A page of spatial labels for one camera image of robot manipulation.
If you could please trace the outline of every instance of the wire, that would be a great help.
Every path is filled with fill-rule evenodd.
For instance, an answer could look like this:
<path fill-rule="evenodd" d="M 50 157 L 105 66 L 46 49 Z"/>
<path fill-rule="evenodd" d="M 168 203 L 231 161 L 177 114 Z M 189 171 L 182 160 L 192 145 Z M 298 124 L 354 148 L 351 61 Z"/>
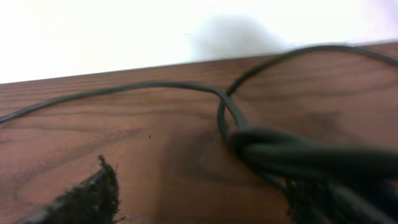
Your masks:
<path fill-rule="evenodd" d="M 0 124 L 4 123 L 6 121 L 10 121 L 12 119 L 24 116 L 28 113 L 31 113 L 33 111 L 37 111 L 42 108 L 46 108 L 48 106 L 56 105 L 59 103 L 63 103 L 66 101 L 71 101 L 71 100 L 77 100 L 81 98 L 87 98 L 91 96 L 100 96 L 100 95 L 107 95 L 107 94 L 112 94 L 112 93 L 118 93 L 122 91 L 128 91 L 128 90 L 138 90 L 141 88 L 154 88 L 154 87 L 164 87 L 164 88 L 182 88 L 186 90 L 197 90 L 197 91 L 204 91 L 208 93 L 214 93 L 216 94 L 222 102 L 227 106 L 229 109 L 229 112 L 232 114 L 234 121 L 237 125 L 237 127 L 243 128 L 246 126 L 246 119 L 244 118 L 241 110 L 236 106 L 235 102 L 228 96 L 225 95 L 220 89 L 212 86 L 206 86 L 206 85 L 199 85 L 195 83 L 184 83 L 184 82 L 148 82 L 148 83 L 136 83 L 132 85 L 124 85 L 124 86 L 117 86 L 113 88 L 105 88 L 105 89 L 99 89 L 99 90 L 92 90 L 92 91 L 86 91 L 83 93 L 77 93 L 73 95 L 68 95 L 68 96 L 61 96 L 58 98 L 54 98 L 42 103 L 37 103 L 32 106 L 28 106 L 26 108 L 23 108 L 19 111 L 16 111 L 14 113 L 11 113 L 9 115 L 5 115 L 0 117 Z"/>
<path fill-rule="evenodd" d="M 398 178 L 398 156 L 374 147 L 321 146 L 294 133 L 272 127 L 250 127 L 230 96 L 246 80 L 261 71 L 301 54 L 315 51 L 346 51 L 371 57 L 398 67 L 398 60 L 370 50 L 346 45 L 322 45 L 293 50 L 262 63 L 239 77 L 223 93 L 220 89 L 184 82 L 149 82 L 117 86 L 62 96 L 23 108 L 0 117 L 0 124 L 33 111 L 98 95 L 141 88 L 183 88 L 216 94 L 220 99 L 218 127 L 227 146 L 238 159 L 268 183 L 281 189 L 290 204 L 296 223 L 373 223 L 375 220 L 398 222 L 398 195 L 386 179 Z M 225 108 L 234 119 L 236 130 L 229 132 Z M 349 188 L 371 206 L 363 213 L 337 185 Z"/>

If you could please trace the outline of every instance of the black cable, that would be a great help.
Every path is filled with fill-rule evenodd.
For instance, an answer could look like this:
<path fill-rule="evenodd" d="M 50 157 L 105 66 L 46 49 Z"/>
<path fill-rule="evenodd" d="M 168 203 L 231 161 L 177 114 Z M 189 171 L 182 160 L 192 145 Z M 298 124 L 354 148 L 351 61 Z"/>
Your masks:
<path fill-rule="evenodd" d="M 154 88 L 154 87 L 164 87 L 164 88 L 182 88 L 186 90 L 197 90 L 197 91 L 204 91 L 208 93 L 214 93 L 216 94 L 222 102 L 227 106 L 229 109 L 229 112 L 232 114 L 235 124 L 237 127 L 243 128 L 246 126 L 246 119 L 244 118 L 242 112 L 240 109 L 236 106 L 235 102 L 228 96 L 225 95 L 219 88 L 213 87 L 213 86 L 206 86 L 206 85 L 199 85 L 195 83 L 184 83 L 184 82 L 148 82 L 148 83 L 136 83 L 132 85 L 124 85 L 124 86 L 117 86 L 117 87 L 112 87 L 112 88 L 105 88 L 105 89 L 99 89 L 99 90 L 92 90 L 92 91 L 86 91 L 83 93 L 77 93 L 73 95 L 68 95 L 68 96 L 61 96 L 58 98 L 54 98 L 42 103 L 37 103 L 32 106 L 28 106 L 26 108 L 23 108 L 19 111 L 16 111 L 14 113 L 11 113 L 9 115 L 5 115 L 0 117 L 0 124 L 4 123 L 6 121 L 10 121 L 12 119 L 24 116 L 28 113 L 31 113 L 33 111 L 37 111 L 39 109 L 56 105 L 58 103 L 66 102 L 66 101 L 71 101 L 71 100 L 77 100 L 81 98 L 86 98 L 86 97 L 91 97 L 91 96 L 99 96 L 99 95 L 107 95 L 107 94 L 112 94 L 112 93 L 118 93 L 122 91 L 128 91 L 128 90 L 138 90 L 141 88 Z"/>
<path fill-rule="evenodd" d="M 284 130 L 250 127 L 230 98 L 240 85 L 261 71 L 296 55 L 323 50 L 353 52 L 398 67 L 398 60 L 394 58 L 357 47 L 308 47 L 293 50 L 250 69 L 239 77 L 226 93 L 212 86 L 194 83 L 137 83 L 54 98 L 2 116 L 0 124 L 57 103 L 140 88 L 183 88 L 214 93 L 221 99 L 217 119 L 225 143 L 254 172 L 285 193 L 290 204 L 289 213 L 295 222 L 321 224 L 326 222 L 325 217 L 334 223 L 373 223 L 374 220 L 380 219 L 398 222 L 398 195 L 386 182 L 386 179 L 398 178 L 397 154 L 373 147 L 320 146 Z M 232 133 L 229 133 L 224 118 L 225 107 L 232 114 L 236 125 L 236 130 Z M 349 199 L 349 195 L 341 196 L 337 185 L 351 189 L 377 211 L 361 212 L 353 205 L 354 202 Z M 380 211 L 387 218 L 383 215 L 375 218 L 375 213 L 378 214 Z"/>

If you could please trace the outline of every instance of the wooden table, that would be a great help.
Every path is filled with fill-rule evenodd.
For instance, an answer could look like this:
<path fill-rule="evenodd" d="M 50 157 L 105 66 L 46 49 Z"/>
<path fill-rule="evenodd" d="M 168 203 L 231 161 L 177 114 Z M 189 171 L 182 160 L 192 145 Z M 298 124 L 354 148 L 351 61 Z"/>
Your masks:
<path fill-rule="evenodd" d="M 369 48 L 398 57 L 398 43 Z M 134 82 L 225 89 L 269 58 L 4 84 L 0 114 Z M 320 142 L 398 146 L 397 73 L 360 55 L 317 52 L 263 72 L 234 99 L 256 124 Z M 218 103 L 206 93 L 154 88 L 62 103 L 1 125 L 0 223 L 27 215 L 93 174 L 99 154 L 117 168 L 120 214 L 129 216 L 123 223 L 290 223 L 284 196 L 223 146 Z"/>

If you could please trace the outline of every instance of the white wall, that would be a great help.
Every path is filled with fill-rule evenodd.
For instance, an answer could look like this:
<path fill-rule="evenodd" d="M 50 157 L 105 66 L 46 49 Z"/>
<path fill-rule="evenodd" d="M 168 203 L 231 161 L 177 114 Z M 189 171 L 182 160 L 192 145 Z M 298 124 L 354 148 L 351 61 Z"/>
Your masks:
<path fill-rule="evenodd" d="M 396 0 L 0 1 L 0 83 L 398 39 Z"/>

